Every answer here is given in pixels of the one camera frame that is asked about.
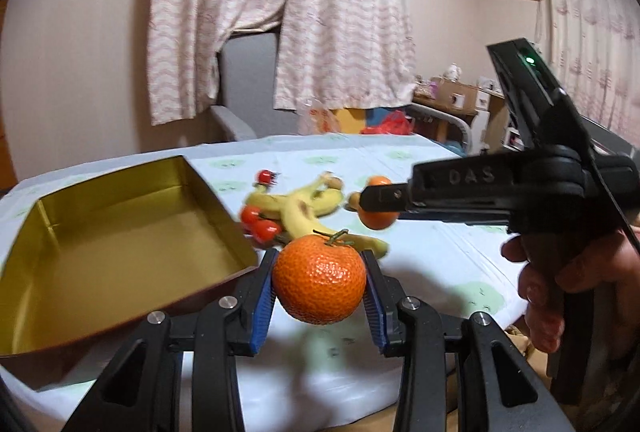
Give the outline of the right hand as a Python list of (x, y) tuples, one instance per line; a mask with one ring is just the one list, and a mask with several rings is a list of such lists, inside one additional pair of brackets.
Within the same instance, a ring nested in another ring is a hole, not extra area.
[(544, 353), (556, 352), (565, 332), (562, 311), (551, 302), (551, 292), (559, 288), (578, 293), (597, 285), (614, 285), (616, 310), (610, 320), (610, 346), (614, 356), (623, 356), (639, 337), (639, 253), (619, 231), (585, 248), (552, 281), (535, 267), (516, 236), (504, 243), (501, 254), (512, 263), (525, 263), (518, 278), (518, 295), (528, 302), (525, 322), (530, 340)]

